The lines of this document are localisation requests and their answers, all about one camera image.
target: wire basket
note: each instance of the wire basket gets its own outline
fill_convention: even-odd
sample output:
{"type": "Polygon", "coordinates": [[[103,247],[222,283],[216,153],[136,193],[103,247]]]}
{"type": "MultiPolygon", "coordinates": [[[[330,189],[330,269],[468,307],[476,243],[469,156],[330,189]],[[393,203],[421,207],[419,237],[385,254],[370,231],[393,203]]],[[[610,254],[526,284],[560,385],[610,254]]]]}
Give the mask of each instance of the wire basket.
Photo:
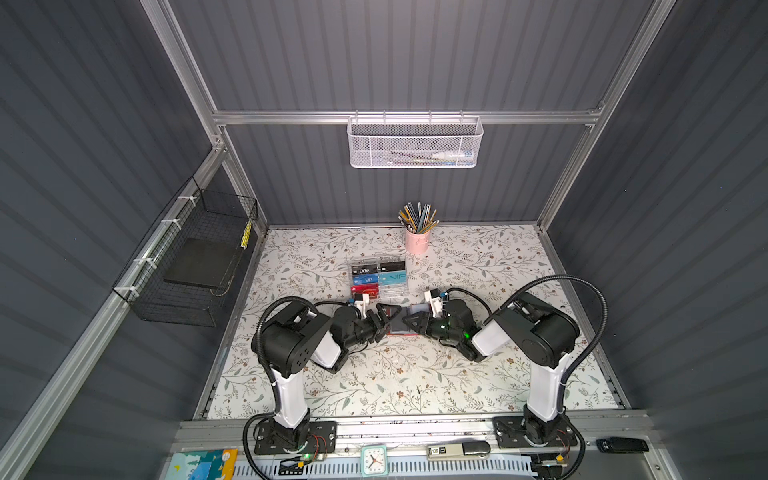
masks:
{"type": "Polygon", "coordinates": [[[483,134],[479,117],[411,123],[350,117],[346,131],[355,168],[472,168],[483,134]]]}
{"type": "Polygon", "coordinates": [[[163,220],[164,232],[152,251],[126,266],[124,271],[131,263],[141,264],[132,284],[115,285],[114,291],[143,320],[196,326],[216,326],[228,321],[256,244],[253,225],[257,210],[253,198],[198,190],[175,219],[163,220]],[[166,281],[168,270],[188,239],[234,247],[217,285],[193,286],[166,281]]]}

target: bundle of pencils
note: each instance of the bundle of pencils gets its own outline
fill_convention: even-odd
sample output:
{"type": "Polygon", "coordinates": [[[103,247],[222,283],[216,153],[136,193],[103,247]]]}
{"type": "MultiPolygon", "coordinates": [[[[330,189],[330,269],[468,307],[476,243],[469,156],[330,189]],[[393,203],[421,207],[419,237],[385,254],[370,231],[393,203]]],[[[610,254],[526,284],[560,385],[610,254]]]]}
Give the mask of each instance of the bundle of pencils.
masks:
{"type": "Polygon", "coordinates": [[[440,220],[435,220],[437,209],[433,210],[431,204],[426,204],[423,208],[421,202],[418,202],[417,205],[418,207],[414,207],[411,202],[408,202],[400,210],[400,223],[409,232],[421,235],[429,232],[440,223],[440,220]]]}

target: corrugated wall panel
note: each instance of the corrugated wall panel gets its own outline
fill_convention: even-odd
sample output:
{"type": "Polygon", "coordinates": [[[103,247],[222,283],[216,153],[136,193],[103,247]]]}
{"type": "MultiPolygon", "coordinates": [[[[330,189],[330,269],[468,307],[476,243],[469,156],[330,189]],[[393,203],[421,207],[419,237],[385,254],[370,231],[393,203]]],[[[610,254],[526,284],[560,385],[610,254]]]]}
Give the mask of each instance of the corrugated wall panel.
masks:
{"type": "Polygon", "coordinates": [[[280,225],[393,222],[406,201],[434,204],[443,221],[536,220],[584,128],[492,125],[477,167],[411,170],[351,167],[343,126],[227,130],[280,225]]]}
{"type": "Polygon", "coordinates": [[[765,2],[678,0],[550,229],[685,478],[768,454],[767,25],[765,2]]]}
{"type": "MultiPolygon", "coordinates": [[[[0,79],[5,444],[210,143],[137,2],[0,2],[0,79]]],[[[221,330],[129,316],[29,478],[150,478],[221,330]]]]}
{"type": "Polygon", "coordinates": [[[569,110],[650,0],[171,4],[220,110],[569,110]]]}

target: black wire basket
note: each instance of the black wire basket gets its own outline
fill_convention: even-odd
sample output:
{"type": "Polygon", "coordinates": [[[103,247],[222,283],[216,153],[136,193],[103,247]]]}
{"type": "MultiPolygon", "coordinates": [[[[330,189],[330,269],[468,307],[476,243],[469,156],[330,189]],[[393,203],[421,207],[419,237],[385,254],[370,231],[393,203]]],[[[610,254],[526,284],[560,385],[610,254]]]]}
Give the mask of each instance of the black wire basket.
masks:
{"type": "Polygon", "coordinates": [[[151,322],[216,326],[226,323],[257,242],[257,202],[250,197],[198,189],[167,225],[151,252],[139,262],[140,269],[129,286],[114,285],[136,315],[151,322]],[[220,271],[207,285],[169,281],[177,262],[189,255],[189,245],[224,248],[219,255],[220,271]]]}

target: white mesh basket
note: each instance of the white mesh basket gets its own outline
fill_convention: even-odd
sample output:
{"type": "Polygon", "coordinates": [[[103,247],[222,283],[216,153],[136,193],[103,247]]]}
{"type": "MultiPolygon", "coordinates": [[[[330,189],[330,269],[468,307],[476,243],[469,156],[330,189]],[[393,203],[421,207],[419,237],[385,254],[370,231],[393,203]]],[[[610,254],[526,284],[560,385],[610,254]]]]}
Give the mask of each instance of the white mesh basket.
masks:
{"type": "Polygon", "coordinates": [[[349,162],[354,168],[472,168],[477,164],[479,117],[390,120],[350,117],[349,162]]]}

